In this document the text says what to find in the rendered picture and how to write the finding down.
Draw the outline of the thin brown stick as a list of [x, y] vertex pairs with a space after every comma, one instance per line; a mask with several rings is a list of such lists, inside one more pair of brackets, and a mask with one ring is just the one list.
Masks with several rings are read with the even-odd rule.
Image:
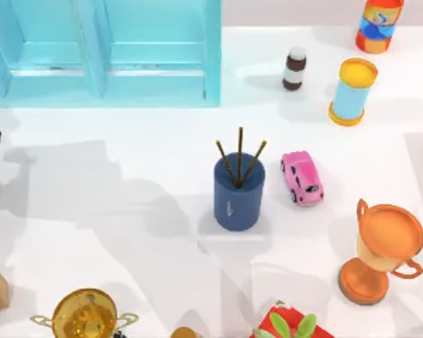
[[227, 158], [227, 156], [226, 156], [226, 154], [223, 150], [221, 142], [219, 140], [216, 140], [216, 145], [217, 145], [218, 150], [219, 150], [221, 157], [223, 159], [223, 163], [224, 163], [224, 165], [225, 165], [225, 167], [226, 167], [226, 169], [227, 169], [227, 171], [230, 175], [231, 181], [232, 181], [233, 185], [236, 187], [238, 181], [236, 180], [235, 175], [234, 175], [232, 168], [230, 166], [230, 163], [228, 162], [228, 158]]
[[256, 162], [258, 161], [258, 158], [261, 154], [261, 152], [264, 150], [264, 147], [266, 146], [267, 141], [263, 140], [262, 143], [260, 144], [256, 154], [252, 157], [252, 160], [250, 162], [250, 165], [248, 166], [245, 174], [243, 175], [243, 177], [241, 179], [239, 179], [239, 186], [243, 186], [246, 179], [248, 178], [248, 176], [250, 175], [252, 169], [254, 168]]
[[242, 150], [243, 150], [243, 127], [238, 128], [238, 152], [237, 152], [237, 172], [235, 179], [235, 186], [241, 186], [241, 163], [242, 163]]

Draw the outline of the dark blue cylindrical holder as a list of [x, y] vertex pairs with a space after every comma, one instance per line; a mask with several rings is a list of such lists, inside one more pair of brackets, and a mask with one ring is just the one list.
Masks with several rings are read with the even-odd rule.
[[224, 229], [234, 232], [250, 229], [258, 220], [265, 182], [265, 169], [257, 161], [241, 188], [219, 159], [214, 166], [214, 217]]

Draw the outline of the pink toy car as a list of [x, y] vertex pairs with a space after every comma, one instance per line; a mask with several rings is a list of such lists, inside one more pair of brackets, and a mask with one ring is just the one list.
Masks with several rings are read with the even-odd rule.
[[324, 200], [324, 188], [319, 173], [307, 151], [283, 154], [280, 166], [294, 204], [315, 205]]

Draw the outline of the brown bottle with white cap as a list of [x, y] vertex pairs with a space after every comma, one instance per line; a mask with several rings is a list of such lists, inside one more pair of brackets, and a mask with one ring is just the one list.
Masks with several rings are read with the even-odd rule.
[[302, 86], [307, 64], [306, 51], [301, 46], [294, 46], [288, 52], [283, 71], [283, 87], [289, 91], [298, 90]]

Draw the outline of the light blue rack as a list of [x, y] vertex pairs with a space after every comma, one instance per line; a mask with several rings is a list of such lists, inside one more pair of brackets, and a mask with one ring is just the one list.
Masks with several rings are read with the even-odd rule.
[[204, 107], [222, 0], [0, 0], [0, 108]]

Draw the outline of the yellow and light blue can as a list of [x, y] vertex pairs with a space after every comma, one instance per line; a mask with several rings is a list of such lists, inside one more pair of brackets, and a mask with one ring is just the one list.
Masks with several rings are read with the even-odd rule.
[[336, 124], [357, 125], [364, 116], [369, 90], [378, 75], [376, 66], [363, 58], [342, 62], [335, 97], [329, 106], [329, 117]]

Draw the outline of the round brown object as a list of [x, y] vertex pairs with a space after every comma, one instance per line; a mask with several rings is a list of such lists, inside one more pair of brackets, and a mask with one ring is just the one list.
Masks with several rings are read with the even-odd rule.
[[171, 338], [203, 338], [198, 332], [190, 327], [177, 327], [171, 334]]

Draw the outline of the red plant pot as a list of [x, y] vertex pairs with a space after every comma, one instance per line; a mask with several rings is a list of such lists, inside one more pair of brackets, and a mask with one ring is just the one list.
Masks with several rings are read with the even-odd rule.
[[293, 307], [272, 306], [250, 338], [335, 338], [317, 324], [315, 314], [303, 315]]

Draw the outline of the orange trophy cup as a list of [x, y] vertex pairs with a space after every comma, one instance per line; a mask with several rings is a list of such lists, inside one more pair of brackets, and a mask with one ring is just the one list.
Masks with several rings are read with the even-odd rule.
[[374, 305], [388, 292], [388, 275], [415, 279], [423, 267], [414, 257], [423, 248], [423, 228], [409, 211], [390, 204], [357, 203], [357, 257], [338, 274], [345, 297], [359, 305]]

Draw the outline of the gold trophy cup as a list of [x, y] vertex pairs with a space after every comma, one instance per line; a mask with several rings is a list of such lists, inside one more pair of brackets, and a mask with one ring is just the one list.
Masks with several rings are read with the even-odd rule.
[[135, 313], [118, 314], [114, 300], [100, 289], [78, 289], [66, 295], [51, 318], [30, 320], [51, 329], [54, 338], [122, 338], [122, 329], [136, 323]]

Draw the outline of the orange and blue can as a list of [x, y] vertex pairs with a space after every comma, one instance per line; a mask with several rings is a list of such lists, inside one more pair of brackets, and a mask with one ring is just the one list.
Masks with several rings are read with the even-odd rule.
[[366, 0], [356, 46], [369, 54], [385, 52], [403, 9], [404, 0]]

